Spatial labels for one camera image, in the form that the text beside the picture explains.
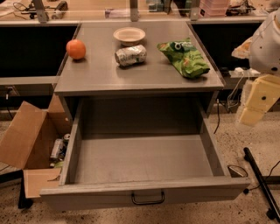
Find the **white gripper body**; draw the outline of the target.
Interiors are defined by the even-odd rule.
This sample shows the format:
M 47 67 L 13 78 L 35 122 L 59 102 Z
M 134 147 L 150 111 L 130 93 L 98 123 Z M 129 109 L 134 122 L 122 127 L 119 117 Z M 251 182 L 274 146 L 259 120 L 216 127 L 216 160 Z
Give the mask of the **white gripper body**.
M 250 45 L 252 38 L 246 39 L 241 45 L 237 46 L 231 53 L 231 55 L 237 59 L 247 59 L 250 55 Z

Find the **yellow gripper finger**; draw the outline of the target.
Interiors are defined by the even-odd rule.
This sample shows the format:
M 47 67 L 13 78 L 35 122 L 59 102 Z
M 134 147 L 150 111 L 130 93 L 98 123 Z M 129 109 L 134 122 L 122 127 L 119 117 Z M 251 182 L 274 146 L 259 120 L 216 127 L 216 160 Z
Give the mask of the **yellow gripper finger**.
M 238 126 L 254 127 L 280 98 L 280 78 L 266 74 L 246 80 L 238 108 Z

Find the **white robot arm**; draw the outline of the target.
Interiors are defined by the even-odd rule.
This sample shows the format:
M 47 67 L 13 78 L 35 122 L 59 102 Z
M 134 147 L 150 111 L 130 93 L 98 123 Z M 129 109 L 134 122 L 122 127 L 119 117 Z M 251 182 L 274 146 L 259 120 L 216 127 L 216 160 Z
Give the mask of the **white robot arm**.
M 280 9 L 271 12 L 255 33 L 232 51 L 232 56 L 248 59 L 251 69 L 261 76 L 247 80 L 235 125 L 253 128 L 280 98 Z

